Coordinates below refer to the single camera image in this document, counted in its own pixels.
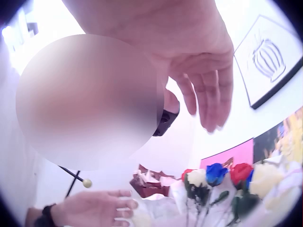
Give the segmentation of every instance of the wrist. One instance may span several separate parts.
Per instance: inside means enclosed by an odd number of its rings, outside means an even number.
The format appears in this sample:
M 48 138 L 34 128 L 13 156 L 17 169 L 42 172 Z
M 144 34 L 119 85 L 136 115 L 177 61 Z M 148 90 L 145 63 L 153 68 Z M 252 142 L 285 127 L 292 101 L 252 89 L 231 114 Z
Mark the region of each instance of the wrist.
M 51 216 L 55 226 L 67 225 L 65 220 L 65 211 L 61 204 L 56 204 L 51 207 Z

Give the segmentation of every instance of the pink poster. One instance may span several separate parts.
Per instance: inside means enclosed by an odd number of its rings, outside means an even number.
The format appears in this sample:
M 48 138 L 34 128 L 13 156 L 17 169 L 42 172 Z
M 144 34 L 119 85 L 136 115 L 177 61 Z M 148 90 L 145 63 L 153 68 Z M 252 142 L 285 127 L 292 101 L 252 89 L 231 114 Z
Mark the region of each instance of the pink poster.
M 236 147 L 223 151 L 219 154 L 202 159 L 200 168 L 206 169 L 214 163 L 221 163 L 224 168 L 230 168 L 240 163 L 253 164 L 254 140 L 250 139 Z

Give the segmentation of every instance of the blue rose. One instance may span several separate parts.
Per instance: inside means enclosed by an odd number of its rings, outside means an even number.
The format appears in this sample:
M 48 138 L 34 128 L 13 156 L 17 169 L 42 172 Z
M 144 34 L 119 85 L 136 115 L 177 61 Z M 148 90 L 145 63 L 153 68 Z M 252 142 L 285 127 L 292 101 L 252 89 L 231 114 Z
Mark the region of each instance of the blue rose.
M 220 163 L 215 163 L 206 167 L 206 181 L 214 187 L 222 183 L 225 174 L 228 172 L 227 168 L 223 168 Z
M 252 180 L 252 175 L 254 173 L 254 170 L 252 170 L 248 176 L 248 178 L 246 179 L 246 188 L 249 189 L 249 183 L 251 182 Z

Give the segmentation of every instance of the flower bouquet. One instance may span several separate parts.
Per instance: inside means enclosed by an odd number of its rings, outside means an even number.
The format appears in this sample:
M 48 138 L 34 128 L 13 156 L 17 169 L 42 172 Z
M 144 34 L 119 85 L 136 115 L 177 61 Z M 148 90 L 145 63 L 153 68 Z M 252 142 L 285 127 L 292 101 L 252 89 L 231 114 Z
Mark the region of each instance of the flower bouquet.
M 187 169 L 181 179 L 172 179 L 168 194 L 158 196 L 157 205 L 155 200 L 139 203 L 144 212 L 135 213 L 134 219 L 149 221 L 134 220 L 135 227 L 275 226 L 301 195 L 303 172 L 299 163 L 281 155 L 229 170 L 219 163 Z

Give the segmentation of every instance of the white rose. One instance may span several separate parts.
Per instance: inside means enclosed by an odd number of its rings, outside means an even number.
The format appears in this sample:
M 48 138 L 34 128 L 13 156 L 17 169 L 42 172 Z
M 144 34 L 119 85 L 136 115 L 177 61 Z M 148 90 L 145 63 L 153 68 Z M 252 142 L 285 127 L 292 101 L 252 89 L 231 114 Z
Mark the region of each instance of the white rose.
M 152 227 L 152 219 L 146 212 L 137 212 L 132 218 L 134 227 Z
M 283 173 L 274 165 L 257 164 L 249 184 L 249 191 L 263 199 L 283 177 Z
M 190 184 L 193 184 L 196 187 L 200 187 L 201 184 L 207 185 L 205 169 L 196 169 L 188 173 L 187 180 Z

